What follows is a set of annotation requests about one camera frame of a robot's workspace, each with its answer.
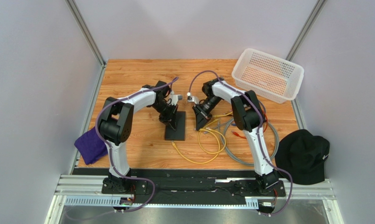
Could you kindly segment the black network switch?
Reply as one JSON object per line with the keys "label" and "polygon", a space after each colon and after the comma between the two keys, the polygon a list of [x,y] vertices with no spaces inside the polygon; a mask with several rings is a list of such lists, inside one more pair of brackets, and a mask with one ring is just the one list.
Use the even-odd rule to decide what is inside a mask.
{"label": "black network switch", "polygon": [[164,139],[167,141],[185,141],[186,112],[176,112],[171,126],[166,126]]}

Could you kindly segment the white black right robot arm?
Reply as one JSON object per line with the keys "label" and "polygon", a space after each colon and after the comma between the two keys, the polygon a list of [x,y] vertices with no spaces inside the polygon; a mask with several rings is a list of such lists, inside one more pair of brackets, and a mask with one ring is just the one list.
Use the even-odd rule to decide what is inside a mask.
{"label": "white black right robot arm", "polygon": [[264,114],[255,92],[239,90],[221,78],[204,83],[202,91],[207,96],[202,103],[190,92],[187,94],[188,102],[194,102],[196,130],[203,128],[211,120],[210,112],[221,100],[227,101],[232,106],[236,126],[243,131],[249,143],[258,185],[261,189],[269,189],[277,184],[279,177],[264,140]]}

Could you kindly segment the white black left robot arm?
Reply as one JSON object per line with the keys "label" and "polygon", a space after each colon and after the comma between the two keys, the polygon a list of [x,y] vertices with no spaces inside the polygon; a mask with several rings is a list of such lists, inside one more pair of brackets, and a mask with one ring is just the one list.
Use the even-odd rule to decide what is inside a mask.
{"label": "white black left robot arm", "polygon": [[105,143],[110,159],[110,174],[116,178],[132,180],[127,161],[126,141],[132,131],[133,116],[139,110],[151,107],[159,113],[159,121],[176,130],[178,101],[172,83],[159,81],[156,86],[144,85],[137,92],[123,97],[108,97],[97,116],[95,131]]}

